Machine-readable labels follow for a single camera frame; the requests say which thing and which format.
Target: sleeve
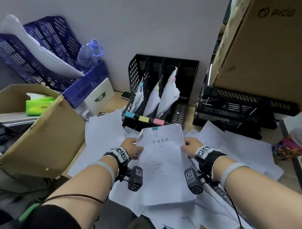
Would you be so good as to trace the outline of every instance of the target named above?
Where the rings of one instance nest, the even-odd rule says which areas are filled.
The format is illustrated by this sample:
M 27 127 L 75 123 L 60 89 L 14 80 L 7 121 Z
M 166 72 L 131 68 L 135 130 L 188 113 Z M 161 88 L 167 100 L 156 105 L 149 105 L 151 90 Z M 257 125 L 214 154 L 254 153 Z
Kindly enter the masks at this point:
M 81 229 L 78 222 L 65 209 L 56 205 L 37 207 L 24 221 L 21 229 Z

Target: desk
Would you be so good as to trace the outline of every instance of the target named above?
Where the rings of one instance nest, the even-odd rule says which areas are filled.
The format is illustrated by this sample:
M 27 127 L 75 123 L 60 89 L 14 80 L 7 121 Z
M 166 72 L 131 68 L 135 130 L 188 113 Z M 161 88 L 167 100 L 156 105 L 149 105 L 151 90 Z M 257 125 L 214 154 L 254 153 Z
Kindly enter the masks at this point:
M 125 107 L 128 104 L 128 101 L 122 99 L 120 97 L 121 94 L 122 94 L 121 92 L 115 92 L 114 97 L 100 112 L 110 113 L 110 112 L 114 112 L 116 109 L 121 109 L 121 108 Z M 199 132 L 199 131 L 201 131 L 202 127 L 194 126 L 192 124 L 193 118 L 194 118 L 194 113 L 195 113 L 195 107 L 188 106 L 186 119 L 185 119 L 185 130 L 191 131 L 191 130 L 195 129 Z M 263 136 L 262 140 L 267 143 L 270 143 L 270 144 L 276 144 L 283 138 L 279 127 L 276 130 L 269 130 L 269 129 L 262 128 L 261 133 Z M 68 176 L 68 171 L 69 171 L 70 167 L 74 164 L 74 162 L 77 160 L 77 158 L 80 156 L 82 151 L 85 149 L 85 147 L 86 147 L 86 143 L 84 142 L 82 147 L 78 150 L 78 153 L 76 154 L 76 156 L 71 161 L 70 165 L 62 173 L 62 176 L 71 178 L 70 176 Z M 296 192 L 302 194 L 302 191 L 301 191 L 301 188 L 300 188 L 300 185 L 298 182 L 298 178 L 295 174 L 295 170 L 294 170 L 291 160 L 287 160 L 287 161 L 275 160 L 275 163 L 284 170 L 284 174 L 280 178 L 279 182 L 281 184 L 295 190 Z

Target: blue sticky tab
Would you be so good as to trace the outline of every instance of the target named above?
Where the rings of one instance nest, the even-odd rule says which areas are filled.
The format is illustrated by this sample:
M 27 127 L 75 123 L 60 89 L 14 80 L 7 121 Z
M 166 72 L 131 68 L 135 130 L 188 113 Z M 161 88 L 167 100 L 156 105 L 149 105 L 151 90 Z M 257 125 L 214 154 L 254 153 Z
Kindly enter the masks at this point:
M 126 111 L 126 113 L 125 113 L 125 117 L 128 117 L 128 118 L 134 118 L 134 113 L 132 113 L 132 112 L 128 112 L 128 111 Z

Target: cardboard box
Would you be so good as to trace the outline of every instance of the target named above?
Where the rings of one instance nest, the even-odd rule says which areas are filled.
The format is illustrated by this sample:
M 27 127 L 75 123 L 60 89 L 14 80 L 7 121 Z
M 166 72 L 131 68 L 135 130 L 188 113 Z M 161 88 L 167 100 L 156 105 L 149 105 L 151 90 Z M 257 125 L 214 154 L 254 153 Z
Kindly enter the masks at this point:
M 210 84 L 302 106 L 302 1 L 242 0 L 215 57 Z
M 0 168 L 56 178 L 68 167 L 85 139 L 85 121 L 62 95 L 39 84 L 10 85 L 0 92 L 0 113 L 24 112 L 27 92 L 53 96 L 55 102 L 0 157 Z

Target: water bottle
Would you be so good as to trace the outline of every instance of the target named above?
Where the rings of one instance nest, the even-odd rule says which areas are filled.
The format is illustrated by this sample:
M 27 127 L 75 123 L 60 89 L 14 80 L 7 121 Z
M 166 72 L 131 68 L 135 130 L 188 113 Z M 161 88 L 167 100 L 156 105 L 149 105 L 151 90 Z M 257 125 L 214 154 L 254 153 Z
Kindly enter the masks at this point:
M 90 43 L 83 45 L 78 53 L 76 62 L 80 65 L 93 68 L 101 60 L 101 55 L 104 54 L 104 50 L 97 40 L 92 40 Z

